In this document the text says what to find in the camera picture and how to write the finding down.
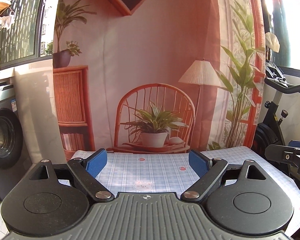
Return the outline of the printed backdrop cloth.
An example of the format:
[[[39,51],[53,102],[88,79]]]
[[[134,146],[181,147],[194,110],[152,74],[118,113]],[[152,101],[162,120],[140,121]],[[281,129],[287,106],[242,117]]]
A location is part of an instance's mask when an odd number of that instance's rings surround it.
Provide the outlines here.
[[[66,159],[253,144],[265,76],[260,0],[59,0],[53,48]]]

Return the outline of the window frame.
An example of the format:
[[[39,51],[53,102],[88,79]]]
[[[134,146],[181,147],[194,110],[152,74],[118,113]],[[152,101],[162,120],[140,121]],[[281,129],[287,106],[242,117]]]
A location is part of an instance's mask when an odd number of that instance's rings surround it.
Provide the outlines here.
[[[0,32],[0,69],[15,67],[40,58],[45,0],[11,0],[15,13],[10,29]]]

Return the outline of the black exercise bike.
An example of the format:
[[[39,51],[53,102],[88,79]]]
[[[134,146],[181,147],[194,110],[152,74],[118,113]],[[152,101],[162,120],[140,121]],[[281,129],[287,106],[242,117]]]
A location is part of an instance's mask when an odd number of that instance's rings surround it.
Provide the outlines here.
[[[285,146],[285,140],[281,131],[281,123],[288,116],[286,110],[281,111],[281,118],[276,116],[279,102],[283,94],[300,93],[300,84],[288,83],[282,70],[274,62],[266,60],[266,78],[264,82],[276,90],[272,101],[266,101],[264,106],[267,109],[264,120],[257,125],[251,150],[262,158],[266,148],[271,145]]]

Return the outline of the washing machine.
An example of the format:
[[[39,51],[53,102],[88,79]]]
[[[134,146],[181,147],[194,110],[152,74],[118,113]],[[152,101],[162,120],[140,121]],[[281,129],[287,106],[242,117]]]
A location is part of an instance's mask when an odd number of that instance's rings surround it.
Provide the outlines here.
[[[32,160],[18,116],[14,85],[0,82],[0,201],[31,166]]]

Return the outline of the plaid tablecloth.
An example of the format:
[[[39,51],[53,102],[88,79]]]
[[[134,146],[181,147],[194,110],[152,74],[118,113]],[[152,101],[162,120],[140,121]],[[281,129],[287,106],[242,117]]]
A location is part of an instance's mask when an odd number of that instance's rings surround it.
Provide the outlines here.
[[[256,161],[290,198],[294,215],[286,234],[300,229],[300,190],[289,178],[251,149],[240,146],[204,152],[208,158],[222,158],[241,165],[246,159]],[[113,194],[118,192],[176,192],[181,195],[199,177],[189,165],[189,155],[108,153],[107,164],[96,179]]]

